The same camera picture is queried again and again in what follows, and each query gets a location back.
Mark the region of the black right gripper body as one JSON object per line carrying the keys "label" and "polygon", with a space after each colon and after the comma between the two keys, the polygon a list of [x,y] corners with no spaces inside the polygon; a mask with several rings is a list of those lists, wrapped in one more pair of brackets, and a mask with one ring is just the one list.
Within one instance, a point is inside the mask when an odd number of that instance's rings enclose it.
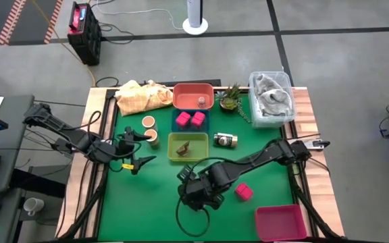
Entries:
{"label": "black right gripper body", "polygon": [[224,202],[224,196],[213,191],[212,183],[206,175],[201,175],[196,179],[184,175],[179,175],[177,178],[182,182],[178,186],[181,201],[192,210],[199,211],[204,206],[217,210]]}

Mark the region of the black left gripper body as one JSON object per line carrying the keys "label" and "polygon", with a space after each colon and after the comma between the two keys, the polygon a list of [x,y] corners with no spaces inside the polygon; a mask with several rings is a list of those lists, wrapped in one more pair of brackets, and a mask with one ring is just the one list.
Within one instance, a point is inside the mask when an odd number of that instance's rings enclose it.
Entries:
{"label": "black left gripper body", "polygon": [[138,144],[136,141],[128,140],[125,138],[115,139],[110,138],[107,142],[112,145],[115,150],[113,152],[111,160],[107,163],[111,165],[112,162],[117,160],[129,159],[129,163],[122,163],[123,166],[137,166],[138,161],[134,156],[134,153],[137,151],[135,145]]}

